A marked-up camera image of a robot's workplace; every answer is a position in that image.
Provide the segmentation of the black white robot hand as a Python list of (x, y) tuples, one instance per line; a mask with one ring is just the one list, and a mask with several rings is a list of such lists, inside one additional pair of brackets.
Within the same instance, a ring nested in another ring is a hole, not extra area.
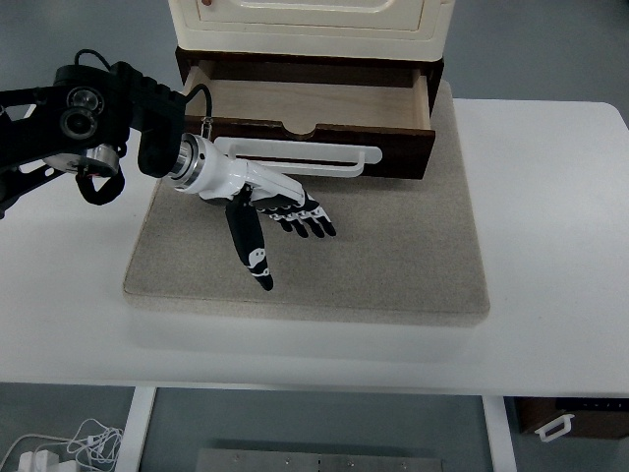
[(334, 236), (331, 219), (296, 180), (244, 158), (220, 152), (209, 140), (197, 139), (203, 161), (194, 192), (203, 200), (220, 200), (241, 263), (269, 291), (273, 279), (258, 216), (262, 213), (286, 232), (302, 238)]

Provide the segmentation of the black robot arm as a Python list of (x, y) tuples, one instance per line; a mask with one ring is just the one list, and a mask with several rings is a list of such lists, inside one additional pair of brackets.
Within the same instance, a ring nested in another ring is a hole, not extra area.
[(181, 94), (107, 60), (65, 65), (50, 87), (2, 91), (1, 209), (63, 174), (74, 175), (88, 203), (111, 203), (125, 186), (120, 161), (132, 130), (141, 134), (140, 171), (166, 176), (176, 166), (186, 107), (199, 93), (210, 112), (208, 86)]

